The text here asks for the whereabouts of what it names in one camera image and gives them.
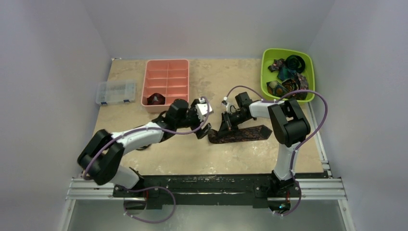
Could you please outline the brown patterned necktie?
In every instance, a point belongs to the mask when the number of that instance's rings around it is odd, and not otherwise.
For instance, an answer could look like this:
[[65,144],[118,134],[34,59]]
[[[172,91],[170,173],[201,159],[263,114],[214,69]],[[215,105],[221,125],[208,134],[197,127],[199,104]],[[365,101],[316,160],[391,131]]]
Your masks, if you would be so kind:
[[219,131],[211,129],[208,132],[208,140],[212,144],[237,143],[245,141],[263,141],[267,140],[272,130],[265,125],[241,128],[227,131],[227,134],[221,135]]

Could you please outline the pink compartment tray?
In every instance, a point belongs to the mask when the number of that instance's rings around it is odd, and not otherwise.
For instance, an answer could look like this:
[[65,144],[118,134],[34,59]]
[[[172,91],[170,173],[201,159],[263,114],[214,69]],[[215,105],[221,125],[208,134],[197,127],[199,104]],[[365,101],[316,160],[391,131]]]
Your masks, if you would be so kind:
[[[147,105],[147,98],[154,93],[165,96],[165,105]],[[190,94],[190,63],[187,59],[149,60],[141,94],[141,105],[147,113],[166,110],[176,99],[188,101]]]

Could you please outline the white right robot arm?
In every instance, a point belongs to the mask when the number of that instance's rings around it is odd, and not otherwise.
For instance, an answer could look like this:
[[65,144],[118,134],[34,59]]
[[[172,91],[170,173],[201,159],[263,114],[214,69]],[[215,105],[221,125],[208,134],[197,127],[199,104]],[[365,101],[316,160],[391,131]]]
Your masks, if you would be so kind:
[[213,144],[262,141],[274,134],[279,150],[270,189],[274,195],[281,196],[294,184],[296,148],[311,132],[310,124],[295,99],[265,103],[253,101],[243,92],[235,100],[238,109],[232,112],[232,105],[224,99],[227,110],[221,114],[219,130],[212,130],[209,140]]

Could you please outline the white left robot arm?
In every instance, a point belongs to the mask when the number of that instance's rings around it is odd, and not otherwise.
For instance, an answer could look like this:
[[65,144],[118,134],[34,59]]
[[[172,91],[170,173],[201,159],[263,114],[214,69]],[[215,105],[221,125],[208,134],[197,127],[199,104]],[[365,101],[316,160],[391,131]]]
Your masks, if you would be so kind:
[[212,112],[205,97],[195,99],[193,103],[176,99],[167,110],[145,125],[112,133],[98,130],[77,159],[83,168],[82,177],[89,177],[98,185],[113,183],[125,188],[130,196],[137,197],[143,192],[144,178],[135,169],[120,164],[123,156],[181,135],[180,128],[190,128],[186,134],[193,133],[201,139],[211,129],[207,120]]

